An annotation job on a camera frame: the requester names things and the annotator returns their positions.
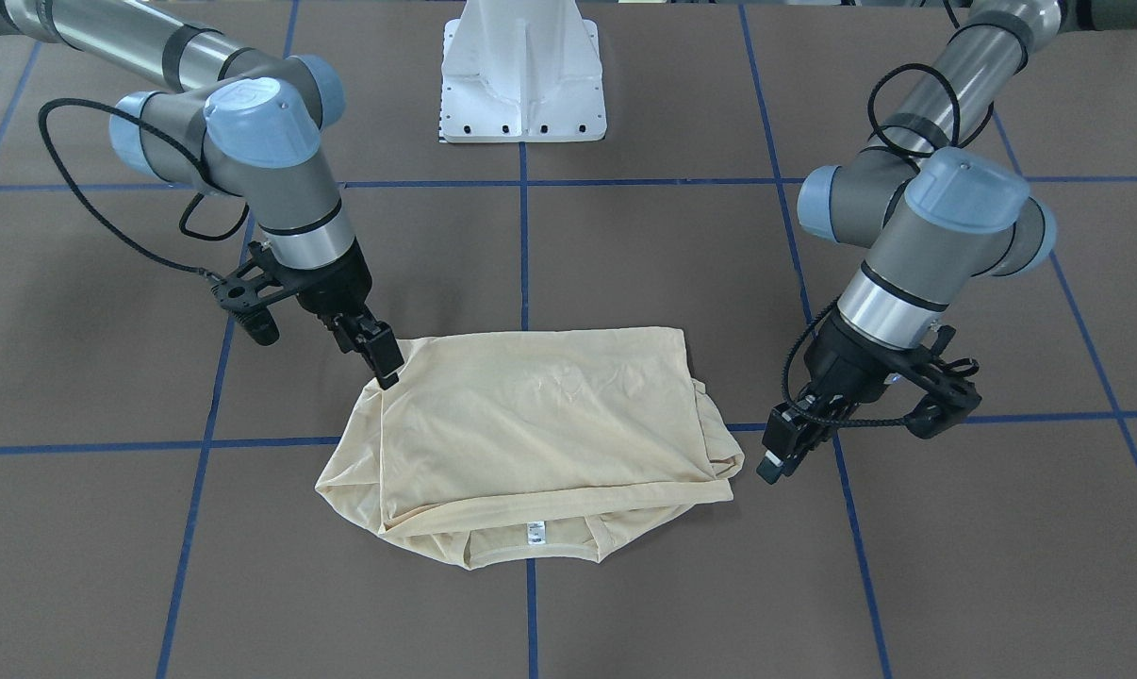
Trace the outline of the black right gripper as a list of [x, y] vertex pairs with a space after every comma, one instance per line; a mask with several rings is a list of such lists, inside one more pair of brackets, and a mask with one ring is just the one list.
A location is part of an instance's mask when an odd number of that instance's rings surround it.
[[314, 270], [288, 267], [266, 245], [254, 241], [249, 262], [216, 276], [211, 295], [259, 345], [276, 343], [280, 337], [269, 306], [296, 298], [335, 336], [339, 350], [362, 356], [376, 386], [388, 390], [399, 383], [404, 353], [392, 328], [370, 313], [371, 284], [370, 266], [356, 240], [341, 257]]

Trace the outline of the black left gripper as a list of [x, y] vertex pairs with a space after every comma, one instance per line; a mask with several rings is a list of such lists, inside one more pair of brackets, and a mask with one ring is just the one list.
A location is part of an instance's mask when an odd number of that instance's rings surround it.
[[[895, 428], [919, 439], [931, 439], [963, 422], [981, 403], [972, 382], [979, 364], [974, 359], [944, 361], [955, 328], [939, 325], [932, 345], [898, 351], [858, 334], [839, 312], [824, 309], [792, 343], [785, 361], [791, 362], [800, 345], [810, 340], [804, 364], [810, 382], [792, 391], [785, 388], [785, 403], [767, 416], [762, 437], [764, 456], [755, 472], [774, 485], [792, 477], [810, 452], [843, 428]], [[857, 420], [854, 413], [875, 403], [893, 375], [923, 390], [918, 405], [893, 420]]]

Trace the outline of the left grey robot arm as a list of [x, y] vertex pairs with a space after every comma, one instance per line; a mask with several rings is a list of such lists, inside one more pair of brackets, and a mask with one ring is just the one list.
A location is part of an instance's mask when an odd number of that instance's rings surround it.
[[1014, 276], [1048, 258], [1054, 214], [1016, 172], [970, 151], [996, 96], [1056, 36], [1137, 28], [1137, 1], [974, 1], [933, 64], [908, 63], [918, 85], [875, 115], [846, 166], [806, 176], [797, 213], [810, 235], [865, 249], [844, 291], [818, 312], [785, 361], [807, 382], [783, 383], [757, 472], [792, 477], [843, 428], [901, 427], [930, 439], [981, 399], [973, 359], [946, 361], [941, 318], [976, 276]]

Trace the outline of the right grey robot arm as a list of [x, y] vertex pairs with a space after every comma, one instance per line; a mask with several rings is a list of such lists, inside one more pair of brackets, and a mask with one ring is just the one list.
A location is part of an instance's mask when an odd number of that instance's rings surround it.
[[80, 187], [51, 141], [50, 115], [105, 111], [113, 151], [130, 168], [191, 188], [197, 199], [241, 199], [262, 227], [262, 241], [231, 273], [165, 257], [159, 265], [202, 276], [255, 343], [279, 340], [269, 306], [294, 298], [340, 351], [366, 361], [380, 388], [397, 382], [404, 354], [392, 328], [371, 314], [370, 266], [321, 149], [323, 130], [345, 111], [343, 85], [327, 61], [277, 58], [138, 1], [0, 1], [0, 36], [64, 44], [153, 83], [116, 105], [42, 105], [40, 136], [72, 193]]

